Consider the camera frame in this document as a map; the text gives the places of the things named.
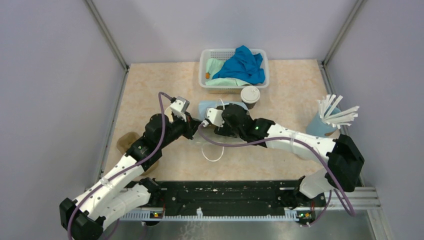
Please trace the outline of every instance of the gray wall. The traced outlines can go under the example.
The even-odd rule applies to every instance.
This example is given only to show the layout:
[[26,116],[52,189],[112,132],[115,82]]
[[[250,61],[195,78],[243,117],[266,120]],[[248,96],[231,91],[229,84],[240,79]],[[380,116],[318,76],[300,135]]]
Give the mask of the gray wall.
[[198,61],[203,49],[323,59],[356,0],[94,0],[128,63]]
[[368,1],[329,66],[344,108],[360,105],[350,133],[397,239],[424,235],[423,12],[422,0]]
[[92,183],[123,70],[82,0],[0,3],[0,239],[65,239]]

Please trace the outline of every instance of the blue towel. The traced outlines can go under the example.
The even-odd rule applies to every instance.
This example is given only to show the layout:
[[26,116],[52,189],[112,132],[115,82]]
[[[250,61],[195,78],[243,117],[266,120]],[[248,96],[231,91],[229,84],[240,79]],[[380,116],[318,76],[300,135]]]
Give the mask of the blue towel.
[[253,55],[244,45],[235,49],[235,54],[225,61],[221,70],[213,75],[212,79],[236,78],[250,84],[262,84],[265,73],[261,67],[262,55]]

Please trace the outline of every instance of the table top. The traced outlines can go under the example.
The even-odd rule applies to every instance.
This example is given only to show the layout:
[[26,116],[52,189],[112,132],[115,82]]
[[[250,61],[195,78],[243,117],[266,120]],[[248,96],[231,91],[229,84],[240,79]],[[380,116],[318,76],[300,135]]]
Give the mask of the table top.
[[[198,82],[198,62],[132,64],[126,80],[111,146],[104,172],[109,172],[120,160],[117,141],[128,132],[144,132],[149,118],[160,113],[158,92],[190,101],[187,111],[198,115],[202,100],[240,102],[239,94],[209,94]],[[260,99],[250,115],[265,118],[299,132],[305,132],[317,112],[317,100],[327,94],[323,78],[314,59],[270,60],[269,86],[260,91]],[[163,99],[164,107],[169,101]],[[338,131],[331,137],[338,137]],[[261,146],[226,147],[217,162],[207,161],[200,141],[180,137],[162,150],[158,167],[148,177],[160,181],[236,181],[298,179],[322,166],[303,160],[295,154]],[[221,147],[204,145],[205,154],[216,159]]]

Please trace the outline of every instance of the white plastic basket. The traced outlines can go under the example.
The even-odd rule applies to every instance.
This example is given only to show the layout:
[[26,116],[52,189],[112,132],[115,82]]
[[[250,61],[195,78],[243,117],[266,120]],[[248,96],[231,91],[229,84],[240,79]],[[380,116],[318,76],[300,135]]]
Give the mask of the white plastic basket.
[[[265,81],[260,84],[254,85],[259,90],[268,87],[270,84],[270,68],[268,66],[267,54],[262,49],[250,49],[252,54],[261,54],[263,61],[260,68],[265,73]],[[246,86],[208,86],[206,85],[206,62],[210,58],[226,61],[236,53],[235,48],[221,48],[221,49],[205,49],[201,52],[199,64],[199,84],[202,88],[206,89],[210,94],[240,94],[242,89]]]

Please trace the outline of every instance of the blue cup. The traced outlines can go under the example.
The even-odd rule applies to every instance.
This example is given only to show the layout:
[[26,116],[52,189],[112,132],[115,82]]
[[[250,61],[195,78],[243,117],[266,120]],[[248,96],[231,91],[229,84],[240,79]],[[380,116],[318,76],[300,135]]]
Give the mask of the blue cup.
[[[340,113],[340,109],[337,107],[334,108],[331,115]],[[309,123],[309,125],[306,127],[306,133],[309,135],[321,137],[321,138],[328,138],[331,134],[334,133],[334,131],[337,130],[337,127],[332,127],[330,124],[327,124],[323,122],[320,118],[320,114],[317,112],[315,116],[313,117],[312,121]]]

